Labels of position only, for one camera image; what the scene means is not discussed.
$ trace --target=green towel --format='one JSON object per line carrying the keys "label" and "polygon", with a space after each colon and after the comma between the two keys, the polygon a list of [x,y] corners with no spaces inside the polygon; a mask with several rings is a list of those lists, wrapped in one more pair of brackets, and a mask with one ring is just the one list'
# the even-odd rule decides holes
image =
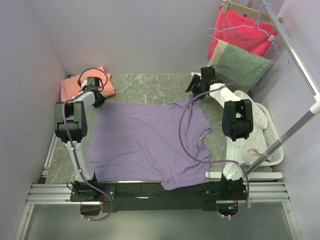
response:
{"label": "green towel", "polygon": [[253,86],[266,79],[274,62],[262,56],[251,54],[233,44],[218,40],[208,66],[215,64],[227,65],[239,75],[239,80],[237,80],[232,70],[217,66],[214,67],[216,79],[220,79],[226,84],[236,82],[231,90],[241,90],[248,93]]}

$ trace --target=wooden clothes hanger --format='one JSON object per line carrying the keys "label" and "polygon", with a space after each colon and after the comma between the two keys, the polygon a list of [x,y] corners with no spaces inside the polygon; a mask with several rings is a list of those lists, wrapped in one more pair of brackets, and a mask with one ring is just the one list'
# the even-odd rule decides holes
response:
{"label": "wooden clothes hanger", "polygon": [[[242,14],[244,14],[246,16],[250,16],[251,18],[254,18],[254,19],[258,18],[258,15],[259,15],[258,10],[255,10],[255,9],[250,8],[248,6],[243,6],[239,3],[232,2],[230,0],[225,0],[224,2],[225,2],[225,4],[222,9],[223,14],[226,14],[228,9],[231,9],[235,12],[242,13]],[[260,13],[260,20],[263,22],[271,23],[270,17],[264,12]],[[285,20],[282,17],[279,17],[278,20],[282,25],[285,23]]]}

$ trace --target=clothes hanger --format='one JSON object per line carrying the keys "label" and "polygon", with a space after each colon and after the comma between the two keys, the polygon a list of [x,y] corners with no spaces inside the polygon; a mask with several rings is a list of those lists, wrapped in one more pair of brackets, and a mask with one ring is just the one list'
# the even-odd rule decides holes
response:
{"label": "clothes hanger", "polygon": [[[257,19],[259,16],[258,10],[250,8],[252,6],[252,3],[254,3],[252,0],[248,3],[248,6],[243,6],[239,3],[232,2],[231,0],[224,0],[223,2],[225,2],[225,3],[221,2],[221,4],[223,5],[223,9],[222,9],[223,14],[226,14],[228,9],[231,9],[235,12],[242,13],[245,17],[250,16],[251,18]],[[271,23],[270,17],[263,12],[260,12],[260,20],[263,22]],[[285,24],[285,20],[282,17],[279,17],[278,20],[282,25]],[[275,33],[277,32],[275,27],[272,29],[272,31]]]}
{"label": "clothes hanger", "polygon": [[208,30],[214,30],[214,31],[216,30],[216,31],[218,31],[219,33],[222,33],[223,31],[226,31],[226,30],[232,30],[232,29],[238,29],[238,28],[251,28],[251,29],[253,29],[253,28],[256,27],[257,29],[259,29],[260,31],[264,32],[264,33],[268,36],[269,40],[271,41],[271,43],[272,43],[272,44],[274,45],[274,47],[275,47],[276,53],[277,53],[278,55],[280,55],[280,56],[284,56],[284,57],[287,59],[287,61],[288,61],[286,64],[277,63],[277,62],[275,62],[274,64],[285,67],[285,66],[289,65],[290,59],[289,59],[285,54],[279,52],[279,49],[278,49],[277,45],[274,43],[274,37],[273,37],[272,35],[269,35],[269,33],[268,33],[267,31],[265,31],[265,30],[263,30],[263,29],[261,29],[261,28],[259,27],[259,21],[260,21],[260,19],[261,19],[261,14],[262,14],[262,13],[261,13],[261,8],[262,8],[263,6],[266,6],[266,5],[270,6],[270,7],[272,8],[272,10],[274,9],[274,7],[273,7],[271,4],[269,4],[269,3],[264,3],[264,4],[262,4],[262,5],[259,7],[258,11],[257,11],[257,12],[258,12],[257,20],[256,20],[256,22],[253,24],[253,26],[240,25],[240,26],[234,26],[234,27],[225,28],[225,29],[222,29],[222,30],[219,30],[219,29],[217,29],[217,28],[215,28],[215,27],[214,27],[214,28],[207,28],[206,31],[205,31],[205,33],[206,33],[206,35],[209,36],[210,38],[219,40],[218,38],[216,38],[216,37],[208,34]]}

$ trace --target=folded orange towel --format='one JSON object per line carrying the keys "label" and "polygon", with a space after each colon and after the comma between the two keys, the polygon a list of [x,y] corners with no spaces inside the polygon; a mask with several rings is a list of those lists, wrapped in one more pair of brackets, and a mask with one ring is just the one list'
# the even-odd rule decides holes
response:
{"label": "folded orange towel", "polygon": [[[98,67],[98,69],[101,69],[102,71],[105,72],[105,69],[103,66]],[[81,87],[78,85],[79,76],[80,76],[80,74],[77,76],[73,76],[71,78],[67,78],[65,80],[62,80],[62,82],[61,82],[61,101],[62,102],[69,100],[74,96],[77,96],[79,91],[81,91]],[[105,98],[116,94],[116,90],[111,82],[111,74],[107,73],[107,76],[109,78],[108,82],[107,82],[106,86],[104,86],[103,90],[101,91],[101,94]],[[80,80],[83,81],[84,79],[86,79],[88,77],[100,78],[102,80],[103,84],[105,84],[105,82],[106,82],[106,76],[102,72],[100,72],[99,70],[96,70],[96,69],[91,69],[91,70],[86,71],[81,76]]]}

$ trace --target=pink towel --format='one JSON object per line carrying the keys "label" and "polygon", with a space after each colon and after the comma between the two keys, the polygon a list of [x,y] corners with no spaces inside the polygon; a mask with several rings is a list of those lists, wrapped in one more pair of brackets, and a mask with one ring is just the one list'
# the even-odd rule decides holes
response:
{"label": "pink towel", "polygon": [[[105,72],[105,69],[103,66],[98,67],[98,69],[101,69]],[[74,96],[77,96],[79,91],[81,90],[81,87],[78,85],[78,79],[80,75],[73,76],[71,78],[67,78],[65,80],[62,80],[61,82],[61,101],[64,102],[66,100],[71,99]],[[101,91],[101,94],[106,98],[112,95],[116,94],[116,90],[114,86],[111,83],[111,74],[107,73],[108,76],[108,83],[106,86],[104,86],[103,90]],[[99,70],[91,69],[86,71],[82,76],[81,76],[81,81],[88,77],[97,77],[100,78],[103,82],[103,84],[106,82],[106,76],[100,72]]]}
{"label": "pink towel", "polygon": [[[219,16],[216,20],[215,28],[220,31],[226,28],[237,27],[241,25],[253,26],[256,20],[252,20],[247,18],[231,9],[228,9],[226,14],[222,13],[223,8],[220,8]],[[273,32],[274,26],[270,24],[266,24],[263,22],[259,22],[259,27],[262,30],[265,30],[270,36],[273,35],[276,37],[278,35],[277,32]],[[239,27],[236,29],[225,30],[223,32],[214,31],[213,37],[223,40],[229,44],[233,44],[247,50],[251,54],[257,54],[259,56],[265,55],[267,49],[271,45],[271,41],[269,40],[267,34],[265,32],[260,31],[256,27]],[[216,48],[218,41],[212,38],[210,49],[208,52],[208,59],[211,59],[214,50]]]}

